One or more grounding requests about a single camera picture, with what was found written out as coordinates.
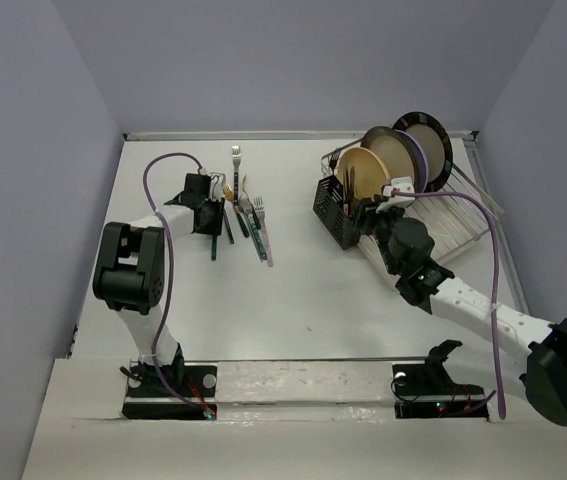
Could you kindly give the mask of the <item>gold fork green handle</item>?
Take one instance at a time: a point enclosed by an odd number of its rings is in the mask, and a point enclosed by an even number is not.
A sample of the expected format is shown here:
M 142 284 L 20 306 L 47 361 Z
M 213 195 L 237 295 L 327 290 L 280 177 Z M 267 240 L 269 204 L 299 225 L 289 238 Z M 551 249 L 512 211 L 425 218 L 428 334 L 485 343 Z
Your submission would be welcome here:
M 237 199 L 234 195 L 233 189 L 230 187 L 229 184 L 225 184 L 224 187 L 223 187 L 223 190 L 224 190 L 224 194 L 225 194 L 226 199 L 232 204 L 237 222 L 239 224 L 239 227 L 242 231 L 243 236 L 245 238 L 249 238 L 250 232 L 249 232 L 249 229 L 248 229 L 245 221 L 243 220 L 243 218 L 241 216 L 241 212 L 239 210 L 239 206 L 238 206 L 238 203 L 237 203 Z

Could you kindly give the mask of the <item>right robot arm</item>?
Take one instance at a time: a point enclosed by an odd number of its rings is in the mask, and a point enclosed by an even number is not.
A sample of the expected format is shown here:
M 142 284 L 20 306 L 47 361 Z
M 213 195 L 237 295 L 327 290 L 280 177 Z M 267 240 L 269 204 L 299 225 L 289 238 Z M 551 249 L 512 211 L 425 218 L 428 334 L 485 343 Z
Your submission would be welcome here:
M 434 241 L 425 224 L 399 207 L 403 193 L 358 201 L 354 227 L 374 238 L 386 272 L 411 306 L 449 320 L 492 344 L 493 355 L 521 361 L 519 379 L 533 409 L 567 427 L 567 318 L 531 317 L 480 293 L 432 259 Z

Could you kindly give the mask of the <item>black handled knife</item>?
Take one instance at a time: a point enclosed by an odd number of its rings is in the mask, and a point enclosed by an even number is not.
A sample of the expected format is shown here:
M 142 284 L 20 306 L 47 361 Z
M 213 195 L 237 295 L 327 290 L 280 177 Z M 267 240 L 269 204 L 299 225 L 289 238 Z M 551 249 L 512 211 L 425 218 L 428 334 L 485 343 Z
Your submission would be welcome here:
M 356 170 L 354 167 L 344 172 L 344 213 L 349 217 L 355 215 L 355 199 L 356 199 Z

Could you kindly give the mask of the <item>black handled fork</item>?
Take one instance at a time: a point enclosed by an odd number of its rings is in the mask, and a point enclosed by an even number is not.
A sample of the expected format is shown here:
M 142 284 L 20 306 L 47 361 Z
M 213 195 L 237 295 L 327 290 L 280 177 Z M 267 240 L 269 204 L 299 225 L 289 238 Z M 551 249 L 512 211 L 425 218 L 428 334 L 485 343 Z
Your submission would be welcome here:
M 328 157 L 328 167 L 331 171 L 331 174 L 334 175 L 337 170 L 339 158 L 340 158 L 341 150 L 336 149 L 332 151 Z

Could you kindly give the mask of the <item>grey marbled handle knife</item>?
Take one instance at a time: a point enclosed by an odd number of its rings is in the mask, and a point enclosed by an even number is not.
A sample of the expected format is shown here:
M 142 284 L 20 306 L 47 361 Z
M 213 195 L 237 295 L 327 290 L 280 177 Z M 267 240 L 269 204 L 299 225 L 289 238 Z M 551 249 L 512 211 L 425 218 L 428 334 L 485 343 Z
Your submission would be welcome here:
M 228 217 L 228 214 L 227 214 L 227 209 L 225 207 L 223 208 L 222 213 L 223 213 L 223 224 L 224 224 L 224 227 L 225 227 L 225 231 L 227 233 L 228 241 L 229 241 L 230 245 L 234 245 L 235 239 L 234 239 L 234 235 L 233 235 L 233 232 L 232 232 L 229 217 Z

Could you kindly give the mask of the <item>pink handled knife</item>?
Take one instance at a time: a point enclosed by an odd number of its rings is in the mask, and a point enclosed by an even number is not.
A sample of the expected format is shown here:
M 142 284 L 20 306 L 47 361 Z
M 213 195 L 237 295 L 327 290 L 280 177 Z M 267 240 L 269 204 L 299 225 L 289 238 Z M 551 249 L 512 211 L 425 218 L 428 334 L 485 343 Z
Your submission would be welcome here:
M 350 173 L 350 168 L 347 163 L 344 163 L 343 187 L 344 187 L 344 202 L 343 202 L 344 213 L 347 216 L 351 216 L 354 187 L 353 187 L 353 177 Z

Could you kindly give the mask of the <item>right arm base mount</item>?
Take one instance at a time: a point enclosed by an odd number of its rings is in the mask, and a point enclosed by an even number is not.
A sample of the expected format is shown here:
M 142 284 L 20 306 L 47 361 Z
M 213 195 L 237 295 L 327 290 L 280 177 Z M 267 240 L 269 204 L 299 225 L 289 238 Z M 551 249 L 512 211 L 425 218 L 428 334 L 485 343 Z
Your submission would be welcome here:
M 478 385 L 456 383 L 445 368 L 450 354 L 461 346 L 458 340 L 445 340 L 424 360 L 392 366 L 390 390 L 397 419 L 489 419 L 490 395 Z

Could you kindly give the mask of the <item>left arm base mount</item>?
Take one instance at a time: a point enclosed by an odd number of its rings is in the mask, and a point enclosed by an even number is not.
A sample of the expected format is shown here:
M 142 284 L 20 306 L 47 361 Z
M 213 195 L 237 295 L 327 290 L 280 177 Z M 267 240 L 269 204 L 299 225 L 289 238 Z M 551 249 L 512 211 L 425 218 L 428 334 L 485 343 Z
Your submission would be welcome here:
M 217 419 L 216 386 L 218 368 L 212 364 L 185 364 L 183 378 L 162 367 L 157 375 L 153 366 L 133 362 L 121 366 L 126 377 L 122 416 L 128 420 L 214 421 Z

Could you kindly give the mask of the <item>green marbled handle knife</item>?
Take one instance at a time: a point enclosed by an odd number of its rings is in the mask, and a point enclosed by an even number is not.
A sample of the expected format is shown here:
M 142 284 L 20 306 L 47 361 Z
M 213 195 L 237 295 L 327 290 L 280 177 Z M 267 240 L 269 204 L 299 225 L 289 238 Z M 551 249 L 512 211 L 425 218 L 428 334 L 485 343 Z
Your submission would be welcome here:
M 211 240 L 211 260 L 216 261 L 218 256 L 218 235 L 213 235 Z

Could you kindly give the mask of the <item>silver fork black handle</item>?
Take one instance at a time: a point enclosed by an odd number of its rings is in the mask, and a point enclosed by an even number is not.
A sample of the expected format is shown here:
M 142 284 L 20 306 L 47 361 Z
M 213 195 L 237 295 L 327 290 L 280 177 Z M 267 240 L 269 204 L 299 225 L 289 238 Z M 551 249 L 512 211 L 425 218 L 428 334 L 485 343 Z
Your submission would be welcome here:
M 240 198 L 239 193 L 239 180 L 240 180 L 240 165 L 242 161 L 242 152 L 239 145 L 232 146 L 232 164 L 233 164 L 233 199 L 234 204 L 237 205 Z

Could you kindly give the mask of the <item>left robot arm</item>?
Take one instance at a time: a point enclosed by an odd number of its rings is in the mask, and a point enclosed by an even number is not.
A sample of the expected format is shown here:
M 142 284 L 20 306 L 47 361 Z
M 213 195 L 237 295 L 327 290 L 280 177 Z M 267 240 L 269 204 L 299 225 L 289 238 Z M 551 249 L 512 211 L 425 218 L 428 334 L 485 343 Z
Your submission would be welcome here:
M 132 223 L 109 222 L 102 232 L 92 289 L 122 319 L 138 351 L 138 367 L 126 375 L 164 395 L 179 393 L 187 378 L 182 348 L 164 319 L 171 301 L 174 240 L 211 238 L 217 256 L 225 200 L 223 174 L 188 173 L 183 191 L 162 208 Z

